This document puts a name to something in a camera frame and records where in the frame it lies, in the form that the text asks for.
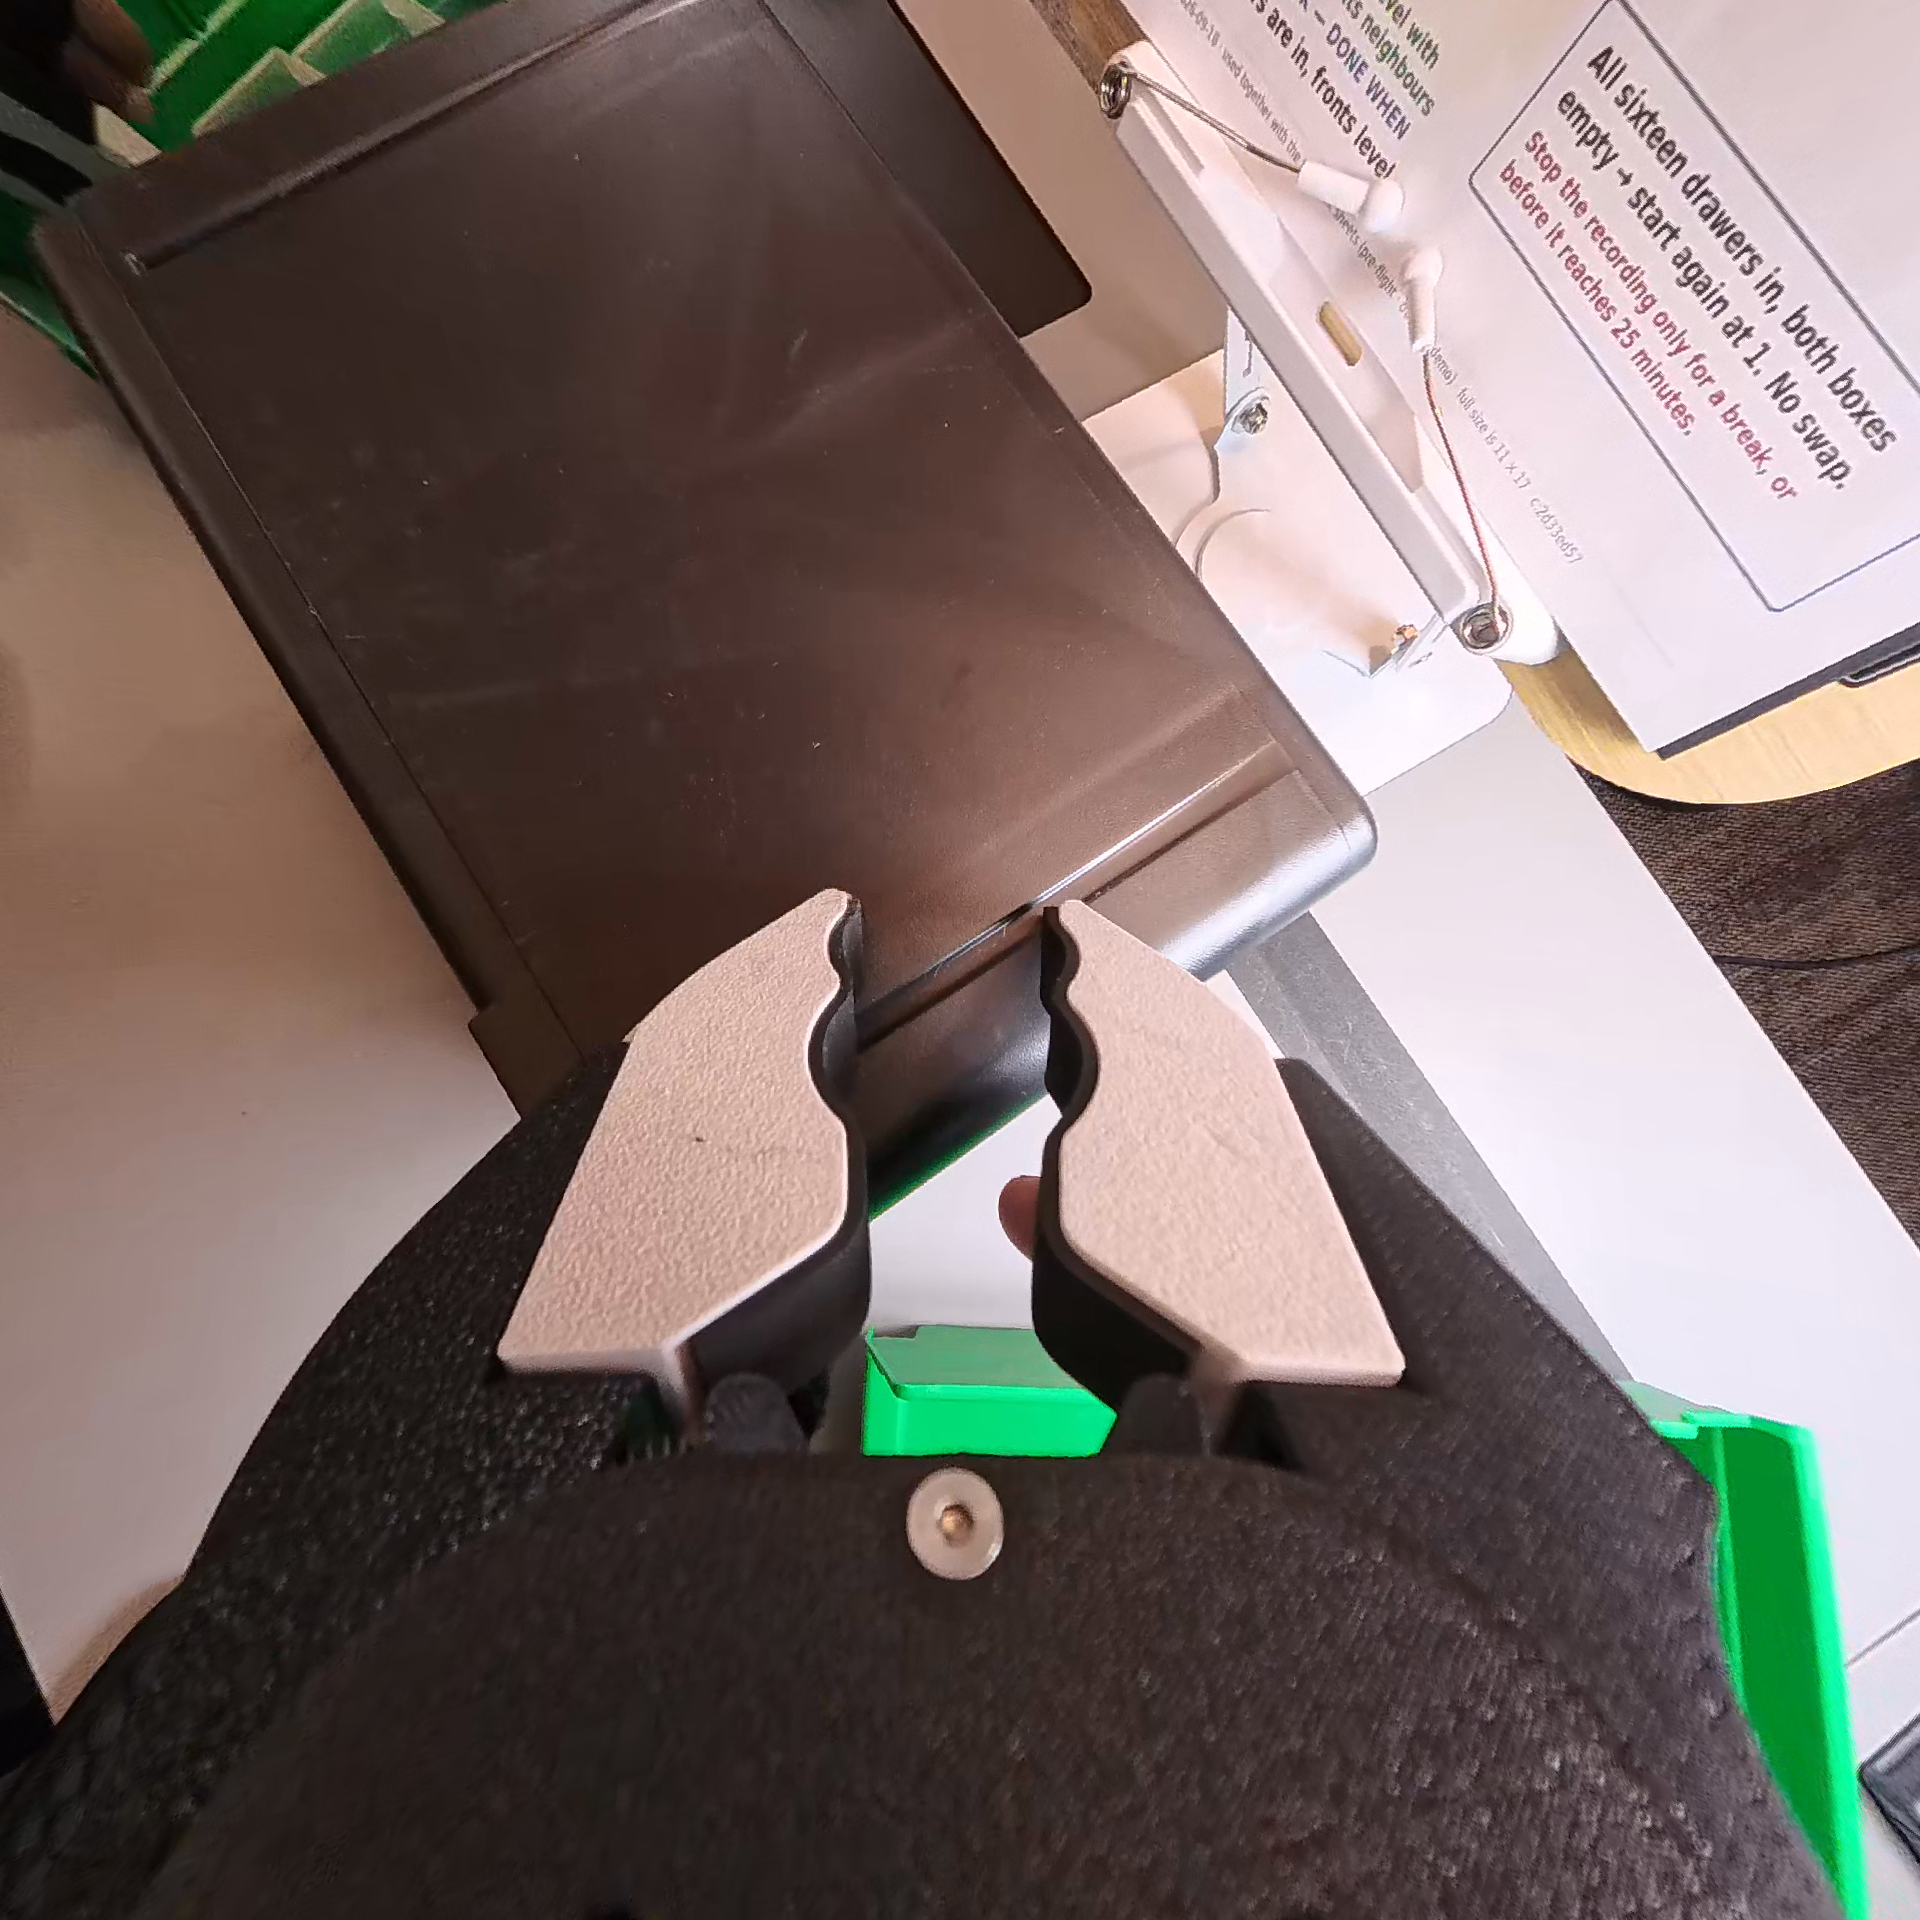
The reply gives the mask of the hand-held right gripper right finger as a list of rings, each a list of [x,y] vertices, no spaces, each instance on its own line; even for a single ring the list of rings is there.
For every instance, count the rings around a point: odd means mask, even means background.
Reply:
[[[1104,1409],[1250,1385],[1399,1388],[1403,1350],[1267,1038],[1090,904],[1044,911],[1033,1324]]]

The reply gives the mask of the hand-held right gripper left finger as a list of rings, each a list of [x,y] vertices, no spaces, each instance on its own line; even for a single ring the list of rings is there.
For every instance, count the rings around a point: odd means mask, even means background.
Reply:
[[[724,1378],[798,1395],[862,1331],[867,1157],[853,1117],[859,901],[826,888],[633,1032],[495,1357],[510,1376]]]

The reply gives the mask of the black drawer cabinet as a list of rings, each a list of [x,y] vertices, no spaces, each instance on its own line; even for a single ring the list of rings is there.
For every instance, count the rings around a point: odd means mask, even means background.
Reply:
[[[1041,1096],[1044,904],[1210,974],[1377,845],[887,3],[495,3],[36,253],[519,1113],[842,888],[884,1208]]]

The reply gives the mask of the light wooden board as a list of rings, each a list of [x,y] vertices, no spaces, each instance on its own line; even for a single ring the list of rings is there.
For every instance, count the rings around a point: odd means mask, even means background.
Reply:
[[[1830,686],[1691,751],[1647,751],[1573,653],[1501,661],[1534,725],[1588,775],[1639,798],[1763,806],[1836,791],[1915,758],[1915,667]]]

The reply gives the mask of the black backing board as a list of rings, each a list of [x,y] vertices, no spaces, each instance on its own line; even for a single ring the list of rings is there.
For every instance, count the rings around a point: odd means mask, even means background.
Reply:
[[[1813,693],[1823,693],[1830,686],[1843,686],[1843,688],[1864,688],[1864,686],[1880,686],[1899,674],[1908,674],[1915,661],[1915,625],[1899,629],[1898,635],[1885,635],[1868,650],[1860,650],[1857,657],[1836,660],[1830,669],[1823,669],[1819,676],[1800,679],[1792,686],[1782,686],[1778,693],[1769,693],[1761,703],[1749,703],[1698,734],[1688,734],[1666,745],[1657,745],[1653,755],[1671,758],[1680,751],[1691,751],[1698,745],[1706,745],[1739,725],[1749,725],[1769,713],[1787,708],[1797,698],[1807,698]]]

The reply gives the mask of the white document stand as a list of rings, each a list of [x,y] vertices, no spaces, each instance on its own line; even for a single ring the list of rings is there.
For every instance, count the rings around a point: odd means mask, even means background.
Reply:
[[[1217,403],[1172,378],[1090,421],[1263,676],[1361,791],[1488,728],[1501,661],[1561,635],[1464,485],[1440,421],[1436,250],[1403,196],[1242,132],[1148,44],[1099,108],[1226,301]]]

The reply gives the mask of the black textured object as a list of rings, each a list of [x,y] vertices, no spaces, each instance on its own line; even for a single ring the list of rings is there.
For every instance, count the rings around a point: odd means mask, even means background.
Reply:
[[[12,1610],[0,1603],[0,1656],[2,1656],[2,1721],[0,1721],[0,1771],[2,1780],[18,1775],[53,1737],[53,1714],[40,1690],[36,1666],[28,1656]]]

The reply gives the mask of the printed instruction sheet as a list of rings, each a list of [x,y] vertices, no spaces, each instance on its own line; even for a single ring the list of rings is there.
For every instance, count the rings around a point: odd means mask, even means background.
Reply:
[[[1915,3],[1128,3],[1403,196],[1473,508],[1647,748],[1915,622]]]

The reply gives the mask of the stack of clear plastic drawers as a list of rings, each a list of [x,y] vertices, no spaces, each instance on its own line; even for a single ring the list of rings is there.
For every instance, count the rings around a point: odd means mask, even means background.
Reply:
[[[288,59],[302,74],[330,79],[439,26],[441,18],[424,3],[338,3],[288,51]]]

